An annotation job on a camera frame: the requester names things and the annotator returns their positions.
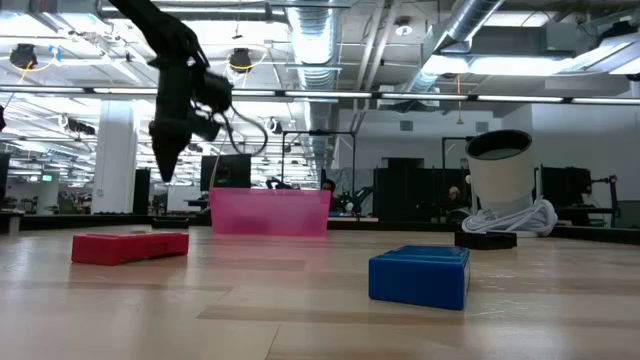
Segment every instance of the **wooden floor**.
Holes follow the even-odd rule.
[[[82,232],[0,238],[1,359],[640,359],[640,247],[473,252],[455,312],[367,297],[370,257],[451,234],[213,240],[192,228],[188,257],[100,267],[70,263]]]

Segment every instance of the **pink bin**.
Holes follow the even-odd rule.
[[[213,188],[209,197],[216,234],[327,235],[328,191]]]

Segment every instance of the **blue box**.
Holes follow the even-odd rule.
[[[369,297],[462,310],[470,278],[469,249],[405,246],[369,260]]]

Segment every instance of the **ceiling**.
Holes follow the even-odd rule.
[[[376,1],[360,0],[352,2],[351,8],[340,13],[341,29],[338,34],[336,66],[337,89],[353,90],[356,85],[360,62],[365,52],[364,42],[367,32],[372,31],[370,19]],[[575,24],[577,19],[589,14],[597,18],[632,8],[637,1],[591,1],[585,7],[583,1],[542,1],[507,0],[485,26],[501,27],[541,27],[550,19]],[[452,1],[405,1],[398,9],[397,17],[409,17],[412,32],[399,36],[391,32],[382,56],[383,64],[375,74],[373,86],[400,86],[409,81],[422,66],[421,44],[429,26],[446,21],[450,15]],[[62,30],[55,31],[51,23],[28,14],[2,12],[0,16],[0,84],[23,84],[44,86],[126,86],[153,87],[157,85],[158,71],[146,64],[154,58],[154,52],[144,41],[142,34],[128,20],[100,20],[82,16],[65,16],[65,24],[58,24]],[[225,74],[237,88],[250,89],[294,89],[299,86],[297,72],[288,66],[295,64],[296,58],[290,43],[290,29],[286,24],[236,21],[186,21],[198,34],[203,50],[212,64],[212,71]],[[24,74],[8,60],[12,49],[18,43],[36,45],[38,72]],[[227,57],[234,48],[248,48],[255,65],[246,75],[237,75],[229,70]],[[440,77],[436,82],[440,92],[446,93],[491,93],[519,95],[618,95],[628,90],[624,76],[593,75],[580,77],[540,77],[540,76],[500,76],[461,74],[459,77]],[[13,152],[14,176],[29,178],[31,175],[17,175],[46,168],[63,169],[64,181],[74,184],[90,182],[95,165],[96,138],[80,136],[83,142],[74,142],[78,134],[64,129],[65,118],[72,118],[96,128],[99,131],[100,99],[60,97],[36,97],[28,94],[0,93],[0,101],[11,104],[5,116],[8,127],[6,136],[16,135],[27,138],[51,138],[55,141],[5,141],[6,151]],[[268,125],[275,120],[284,129],[307,130],[305,103],[302,102],[239,102],[237,109],[244,116],[258,119]],[[155,168],[150,137],[146,132],[153,119],[155,104],[151,100],[135,100],[135,113],[142,129],[138,155],[138,167]],[[404,119],[422,121],[411,133],[399,132],[395,122],[403,120],[391,111],[370,111],[360,128],[362,137],[420,137],[457,135],[462,131],[456,127],[458,119],[456,103],[442,103],[428,109],[404,115]],[[504,109],[500,104],[465,105],[465,116],[476,116],[483,121],[492,121],[501,116]],[[347,130],[352,122],[351,110],[339,112],[339,129]],[[261,132],[252,125],[236,119],[233,124],[234,139],[248,146],[259,146],[263,140]],[[199,138],[202,153],[185,151],[181,158],[174,183],[189,184],[200,176],[199,157],[203,154],[232,153],[224,135],[214,144],[206,144]],[[292,143],[292,152],[287,158],[297,164],[287,164],[286,180],[300,186],[311,186],[317,182],[317,173],[310,165],[309,143],[305,136]],[[263,157],[254,159],[256,183],[263,183],[268,177],[279,176],[282,149],[280,135],[269,137],[269,147]],[[35,157],[39,161],[29,160]]]

